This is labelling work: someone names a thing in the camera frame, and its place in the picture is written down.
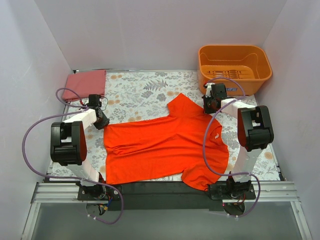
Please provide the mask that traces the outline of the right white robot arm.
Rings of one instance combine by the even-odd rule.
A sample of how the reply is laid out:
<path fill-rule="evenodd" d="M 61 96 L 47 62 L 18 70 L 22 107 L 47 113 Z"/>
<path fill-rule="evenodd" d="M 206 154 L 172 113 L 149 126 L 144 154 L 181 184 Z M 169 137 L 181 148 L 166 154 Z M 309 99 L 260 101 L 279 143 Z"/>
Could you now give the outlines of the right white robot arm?
<path fill-rule="evenodd" d="M 226 186 L 227 195 L 237 199 L 245 192 L 242 183 L 251 180 L 251 172 L 262 151 L 274 140 L 270 112 L 267 106 L 254 106 L 227 96 L 223 83 L 204 85 L 203 110 L 206 114 L 225 113 L 237 119 L 237 138 L 240 150 L 232 171 L 231 182 Z"/>

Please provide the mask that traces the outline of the orange t shirt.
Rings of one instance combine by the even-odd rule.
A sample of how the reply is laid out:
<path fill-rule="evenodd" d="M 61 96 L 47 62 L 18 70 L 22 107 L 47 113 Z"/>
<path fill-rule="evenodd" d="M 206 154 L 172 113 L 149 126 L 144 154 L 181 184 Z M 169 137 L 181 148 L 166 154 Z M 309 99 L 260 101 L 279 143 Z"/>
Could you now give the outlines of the orange t shirt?
<path fill-rule="evenodd" d="M 185 184 L 204 191 L 226 171 L 229 150 L 221 124 L 184 94 L 167 108 L 167 116 L 104 129 L 108 184 L 180 174 Z"/>

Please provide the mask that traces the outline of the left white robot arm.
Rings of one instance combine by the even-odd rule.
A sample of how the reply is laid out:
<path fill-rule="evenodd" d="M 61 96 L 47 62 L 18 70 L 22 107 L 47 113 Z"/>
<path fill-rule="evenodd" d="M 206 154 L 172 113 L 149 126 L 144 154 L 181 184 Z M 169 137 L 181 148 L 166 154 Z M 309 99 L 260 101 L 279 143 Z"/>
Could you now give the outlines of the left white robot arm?
<path fill-rule="evenodd" d="M 54 122 L 50 129 L 50 157 L 54 163 L 67 167 L 80 178 L 83 186 L 90 187 L 89 194 L 95 200 L 106 196 L 106 187 L 101 184 L 104 179 L 87 160 L 87 143 L 85 130 L 94 126 L 102 130 L 108 126 L 110 120 L 103 113 L 102 96 L 90 94 L 87 110 L 77 113 L 71 118 Z"/>

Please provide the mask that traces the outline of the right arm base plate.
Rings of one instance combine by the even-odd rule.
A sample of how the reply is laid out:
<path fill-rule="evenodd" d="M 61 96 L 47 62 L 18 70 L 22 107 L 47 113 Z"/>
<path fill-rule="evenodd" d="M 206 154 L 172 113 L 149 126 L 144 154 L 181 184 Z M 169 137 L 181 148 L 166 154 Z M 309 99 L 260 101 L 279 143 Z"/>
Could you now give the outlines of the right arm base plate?
<path fill-rule="evenodd" d="M 249 190 L 243 191 L 231 191 L 228 189 L 225 182 L 217 182 L 207 186 L 207 195 L 212 200 L 255 200 L 256 193 L 253 185 L 249 187 Z"/>

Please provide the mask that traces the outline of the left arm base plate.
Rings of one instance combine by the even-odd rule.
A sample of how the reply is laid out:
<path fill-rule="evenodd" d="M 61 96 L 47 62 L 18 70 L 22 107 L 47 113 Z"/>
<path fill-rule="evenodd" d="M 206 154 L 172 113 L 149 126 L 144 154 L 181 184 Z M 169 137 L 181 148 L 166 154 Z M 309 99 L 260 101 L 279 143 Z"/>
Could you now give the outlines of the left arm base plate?
<path fill-rule="evenodd" d="M 79 201 L 118 201 L 119 192 L 113 188 L 104 185 L 79 186 L 77 200 Z"/>

